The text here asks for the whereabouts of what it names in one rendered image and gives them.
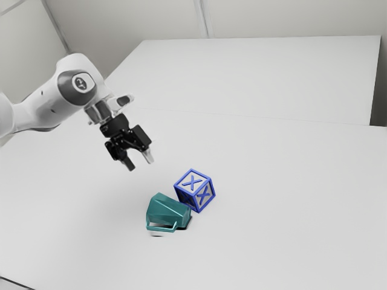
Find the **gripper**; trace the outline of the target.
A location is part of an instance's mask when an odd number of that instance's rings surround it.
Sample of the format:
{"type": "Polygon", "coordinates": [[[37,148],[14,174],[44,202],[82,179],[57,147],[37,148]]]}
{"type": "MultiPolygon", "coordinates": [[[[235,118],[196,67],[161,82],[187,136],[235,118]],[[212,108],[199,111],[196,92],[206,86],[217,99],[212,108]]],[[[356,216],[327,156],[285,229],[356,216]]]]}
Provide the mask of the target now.
{"type": "Polygon", "coordinates": [[[148,164],[154,162],[149,148],[152,143],[151,139],[139,125],[130,128],[129,121],[124,114],[119,114],[108,120],[100,126],[100,131],[104,137],[109,139],[105,143],[105,147],[112,159],[121,161],[130,172],[135,169],[135,165],[128,157],[128,149],[141,152],[148,164]]]}

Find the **blue letter block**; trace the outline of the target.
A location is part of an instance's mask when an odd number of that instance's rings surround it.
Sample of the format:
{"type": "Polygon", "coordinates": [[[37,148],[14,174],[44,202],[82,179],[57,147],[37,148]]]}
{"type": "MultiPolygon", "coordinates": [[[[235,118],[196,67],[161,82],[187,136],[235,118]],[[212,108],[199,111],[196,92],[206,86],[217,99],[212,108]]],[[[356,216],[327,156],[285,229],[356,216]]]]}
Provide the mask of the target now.
{"type": "Polygon", "coordinates": [[[212,179],[194,169],[189,169],[174,184],[174,190],[179,202],[197,213],[202,212],[216,196],[212,179]]]}

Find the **teal faceted mug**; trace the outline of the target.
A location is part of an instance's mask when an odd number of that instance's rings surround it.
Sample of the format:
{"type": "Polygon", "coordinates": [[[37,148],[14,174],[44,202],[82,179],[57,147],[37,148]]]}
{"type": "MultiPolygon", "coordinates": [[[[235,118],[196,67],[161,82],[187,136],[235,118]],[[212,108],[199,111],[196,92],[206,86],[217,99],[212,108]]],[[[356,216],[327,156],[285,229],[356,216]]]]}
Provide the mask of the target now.
{"type": "Polygon", "coordinates": [[[146,212],[146,229],[173,233],[178,228],[186,228],[191,217],[191,209],[162,194],[155,194],[146,212]]]}

